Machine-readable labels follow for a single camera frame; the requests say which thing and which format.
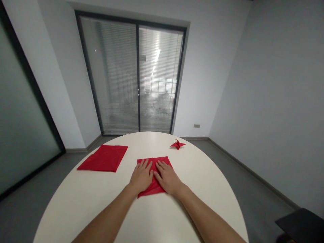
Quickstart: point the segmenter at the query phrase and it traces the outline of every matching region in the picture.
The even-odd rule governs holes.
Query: hand
[[[147,166],[148,160],[149,159],[146,159],[146,161],[144,162],[143,159],[140,164],[136,165],[129,182],[129,185],[133,187],[137,194],[145,191],[152,182],[153,170],[150,171],[150,169],[153,162],[151,161]]]
[[[154,172],[154,176],[156,180],[160,183],[161,187],[167,193],[177,197],[184,184],[182,183],[182,181],[180,181],[173,168],[164,163],[164,161],[158,161],[156,163],[156,168],[161,173],[161,176],[157,172]]]

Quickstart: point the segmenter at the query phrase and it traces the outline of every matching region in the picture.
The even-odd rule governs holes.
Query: forearm
[[[130,185],[127,185],[115,200],[98,214],[73,242],[114,242],[136,196],[137,192]]]
[[[245,242],[222,217],[184,185],[176,198],[183,204],[205,243]]]

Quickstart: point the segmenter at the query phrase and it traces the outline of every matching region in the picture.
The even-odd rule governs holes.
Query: gray floor
[[[93,148],[113,139],[101,138]],[[223,172],[240,204],[251,243],[274,243],[282,233],[274,221],[293,211],[284,201],[207,140],[191,140]],[[86,153],[64,154],[0,202],[0,242],[32,242],[57,187]]]

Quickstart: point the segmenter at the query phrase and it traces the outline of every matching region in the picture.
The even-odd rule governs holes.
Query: human arm
[[[163,161],[158,161],[156,167],[161,176],[154,172],[155,178],[167,193],[177,198],[183,204],[205,243],[245,242],[222,217],[181,182],[171,166]]]
[[[148,159],[137,164],[129,184],[81,231],[72,243],[114,242],[134,199],[140,192],[145,191],[152,182],[153,171],[150,171],[152,161],[148,166],[147,163]]]

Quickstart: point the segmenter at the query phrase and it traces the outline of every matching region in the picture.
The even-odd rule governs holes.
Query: black door frame
[[[12,192],[14,192],[15,190],[17,190],[20,186],[22,186],[23,184],[25,184],[28,180],[30,180],[31,178],[33,178],[36,174],[38,174],[39,172],[41,172],[43,169],[45,169],[47,166],[49,166],[51,163],[53,163],[56,159],[58,159],[60,156],[62,156],[65,153],[65,147],[64,144],[62,142],[62,139],[60,137],[60,134],[58,133],[58,130],[55,126],[54,120],[50,114],[50,111],[46,105],[46,102],[44,100],[44,97],[41,93],[41,90],[39,89],[39,86],[36,82],[36,79],[34,77],[34,74],[29,66],[28,60],[25,56],[25,53],[23,51],[23,48],[21,47],[19,40],[17,38],[17,35],[14,31],[14,28],[10,22],[9,16],[7,14],[7,11],[2,3],[2,1],[0,1],[0,18],[1,21],[3,23],[4,29],[7,33],[7,36],[9,38],[9,41],[14,49],[14,52],[18,58],[18,61],[23,69],[23,72],[26,75],[27,81],[32,89],[33,94],[35,95],[35,98],[37,100],[37,103],[40,106],[41,111],[43,112],[45,119],[47,121],[47,124],[55,138],[55,141],[59,147],[59,149],[61,150],[61,152],[59,154],[57,154],[55,157],[53,157],[52,159],[50,159],[49,161],[45,162],[43,165],[41,165],[38,169],[36,169],[35,171],[33,171],[32,173],[30,173],[29,175],[27,175],[26,177],[24,177],[23,179],[21,179],[19,182],[17,182],[15,185],[13,185],[12,187],[8,188],[6,191],[4,191],[1,195],[0,195],[0,201],[3,200],[6,196],[8,196],[9,194],[11,194]]]
[[[92,12],[85,12],[85,11],[79,11],[75,10],[75,16],[77,19],[77,24],[78,24],[78,29],[79,29],[79,34],[80,34],[80,39],[81,39],[81,44],[82,44],[82,49],[83,49],[83,54],[84,54],[84,59],[85,63],[87,66],[88,70],[88,75],[89,75],[89,80],[91,84],[91,91],[94,99],[94,105],[96,107],[96,112],[98,116],[98,121],[99,121],[99,126],[100,126],[100,131],[103,136],[122,136],[122,135],[107,135],[104,134],[103,131],[103,126],[101,122],[101,116],[99,112],[99,104],[97,100],[97,95],[95,91],[95,84],[93,82],[93,76],[90,68],[90,61],[89,61],[89,56],[85,44],[85,38],[84,38],[84,33],[82,29],[82,23],[81,23],[81,17],[90,17],[94,19],[100,19],[100,20],[109,20],[109,21],[115,21],[115,22],[122,22],[122,23],[129,23],[129,24],[135,24],[136,25],[136,52],[137,52],[137,94],[138,94],[138,131],[141,131],[141,119],[140,119],[140,83],[139,83],[139,26],[140,25],[145,25],[149,27],[155,27],[155,28],[160,28],[160,29],[167,29],[167,30],[176,30],[176,31],[181,31],[183,32],[183,40],[182,40],[182,47],[181,47],[181,54],[180,54],[180,60],[179,60],[179,66],[178,66],[178,74],[177,74],[177,84],[175,87],[175,95],[174,95],[174,102],[173,102],[173,110],[172,110],[172,117],[171,117],[171,126],[170,126],[170,134],[172,133],[172,126],[173,126],[173,120],[174,120],[174,113],[176,110],[176,101],[177,101],[177,95],[178,95],[178,87],[179,87],[179,81],[180,81],[180,72],[181,72],[181,66],[182,66],[182,60],[183,60],[183,52],[184,52],[184,47],[185,47],[185,39],[186,39],[186,33],[187,33],[187,28],[186,27],[180,27],[180,26],[175,26],[175,25],[167,25],[167,24],[160,24],[160,23],[154,23],[154,22],[149,22],[149,21],[142,21],[142,20],[135,20],[135,19],[128,19],[128,18],[122,18],[122,17],[117,17],[117,16],[111,16],[111,15],[104,15],[100,13],[92,13]]]

